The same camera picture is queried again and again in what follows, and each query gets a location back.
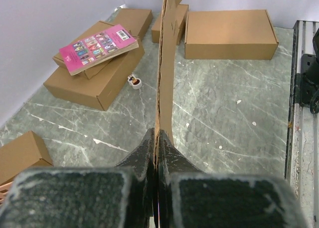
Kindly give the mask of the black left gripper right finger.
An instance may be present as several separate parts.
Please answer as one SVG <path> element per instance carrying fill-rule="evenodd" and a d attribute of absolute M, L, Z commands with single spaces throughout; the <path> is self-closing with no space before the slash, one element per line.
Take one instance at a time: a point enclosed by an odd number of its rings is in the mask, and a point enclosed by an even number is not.
<path fill-rule="evenodd" d="M 160 131 L 157 136 L 159 225 L 162 228 L 305 228 L 286 180 L 211 174 L 191 163 Z"/>

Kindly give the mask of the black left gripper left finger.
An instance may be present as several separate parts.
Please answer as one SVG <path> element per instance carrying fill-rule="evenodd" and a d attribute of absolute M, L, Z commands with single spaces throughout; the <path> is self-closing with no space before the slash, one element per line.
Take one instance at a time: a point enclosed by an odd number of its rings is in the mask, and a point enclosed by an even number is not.
<path fill-rule="evenodd" d="M 3 228 L 147 228 L 154 130 L 114 167 L 29 168 L 0 210 Z"/>

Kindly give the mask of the cardboard box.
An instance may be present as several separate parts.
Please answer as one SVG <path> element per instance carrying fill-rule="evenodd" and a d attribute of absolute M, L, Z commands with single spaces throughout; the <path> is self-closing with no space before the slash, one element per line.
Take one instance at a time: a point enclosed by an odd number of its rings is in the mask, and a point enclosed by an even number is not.
<path fill-rule="evenodd" d="M 154 168 L 159 167 L 160 133 L 172 139 L 172 100 L 176 41 L 179 33 L 177 6 L 182 0 L 163 0 L 160 17 Z"/>

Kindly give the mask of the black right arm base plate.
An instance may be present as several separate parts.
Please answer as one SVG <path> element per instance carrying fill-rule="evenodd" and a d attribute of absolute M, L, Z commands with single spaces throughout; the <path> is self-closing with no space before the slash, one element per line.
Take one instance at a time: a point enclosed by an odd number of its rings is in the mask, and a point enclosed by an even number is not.
<path fill-rule="evenodd" d="M 300 84 L 297 87 L 297 102 L 309 107 L 312 114 L 319 112 L 319 30 L 312 39 L 314 54 L 305 53 L 301 57 Z"/>

